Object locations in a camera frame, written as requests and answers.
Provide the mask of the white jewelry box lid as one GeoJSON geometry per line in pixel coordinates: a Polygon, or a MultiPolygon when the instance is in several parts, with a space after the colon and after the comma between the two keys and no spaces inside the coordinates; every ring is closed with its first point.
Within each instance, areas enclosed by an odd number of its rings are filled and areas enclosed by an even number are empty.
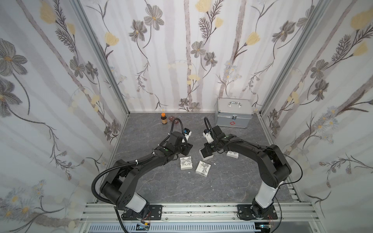
{"type": "Polygon", "coordinates": [[[234,152],[234,151],[228,151],[226,153],[226,155],[229,156],[229,157],[235,158],[235,159],[238,159],[238,157],[239,157],[239,153],[234,152]]]}

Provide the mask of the white jewelry box base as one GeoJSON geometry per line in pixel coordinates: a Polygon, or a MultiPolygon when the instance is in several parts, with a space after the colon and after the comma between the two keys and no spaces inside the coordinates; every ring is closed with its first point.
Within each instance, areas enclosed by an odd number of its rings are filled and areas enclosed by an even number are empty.
{"type": "Polygon", "coordinates": [[[201,149],[201,150],[199,150],[199,154],[202,157],[203,161],[211,159],[214,156],[213,153],[209,152],[207,149],[201,149]]]}

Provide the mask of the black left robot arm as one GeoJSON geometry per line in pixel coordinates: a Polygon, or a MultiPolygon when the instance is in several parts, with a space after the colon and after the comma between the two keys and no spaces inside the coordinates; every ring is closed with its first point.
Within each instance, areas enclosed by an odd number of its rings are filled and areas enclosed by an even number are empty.
{"type": "Polygon", "coordinates": [[[184,128],[181,119],[174,118],[168,136],[152,152],[140,159],[125,162],[118,160],[115,165],[99,173],[91,184],[94,197],[113,205],[123,232],[127,232],[119,211],[132,210],[142,220],[150,216],[150,204],[136,193],[139,179],[155,168],[177,160],[179,155],[187,156],[193,147],[188,143],[191,131],[184,128]]]}

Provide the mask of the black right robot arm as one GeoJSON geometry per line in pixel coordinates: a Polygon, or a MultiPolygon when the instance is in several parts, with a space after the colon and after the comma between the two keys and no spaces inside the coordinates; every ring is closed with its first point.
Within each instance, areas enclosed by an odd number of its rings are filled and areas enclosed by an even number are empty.
{"type": "Polygon", "coordinates": [[[204,138],[207,143],[200,150],[202,157],[211,156],[215,152],[233,152],[252,159],[257,163],[261,186],[251,206],[254,218],[263,218],[273,206],[275,196],[289,175],[291,167],[286,155],[275,144],[261,146],[245,141],[235,135],[222,132],[219,126],[212,127],[208,118],[204,118],[206,129],[204,138]]]}

